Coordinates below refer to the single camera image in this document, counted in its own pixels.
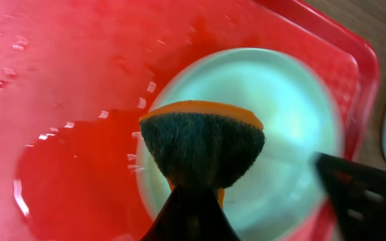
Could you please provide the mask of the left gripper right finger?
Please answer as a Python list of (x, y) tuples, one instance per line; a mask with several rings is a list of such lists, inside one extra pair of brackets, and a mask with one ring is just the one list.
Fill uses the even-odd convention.
[(189, 240), (240, 241), (210, 190), (190, 203)]

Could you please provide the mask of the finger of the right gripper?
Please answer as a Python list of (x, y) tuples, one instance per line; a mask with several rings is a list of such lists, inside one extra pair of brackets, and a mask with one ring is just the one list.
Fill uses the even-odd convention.
[(323, 153), (316, 170), (343, 238), (386, 241), (386, 171)]

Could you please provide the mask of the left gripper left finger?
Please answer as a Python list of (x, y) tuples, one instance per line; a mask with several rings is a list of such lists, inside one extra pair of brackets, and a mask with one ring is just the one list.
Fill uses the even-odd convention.
[(184, 191), (176, 187), (141, 241), (187, 240), (187, 219), (187, 202)]

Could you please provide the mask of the teal orange sponge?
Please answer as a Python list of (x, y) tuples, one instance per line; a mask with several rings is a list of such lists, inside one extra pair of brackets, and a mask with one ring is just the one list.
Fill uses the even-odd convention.
[(262, 122), (250, 111), (220, 102), (187, 100), (139, 119), (141, 136), (170, 189), (192, 197), (225, 190), (251, 168), (265, 144)]

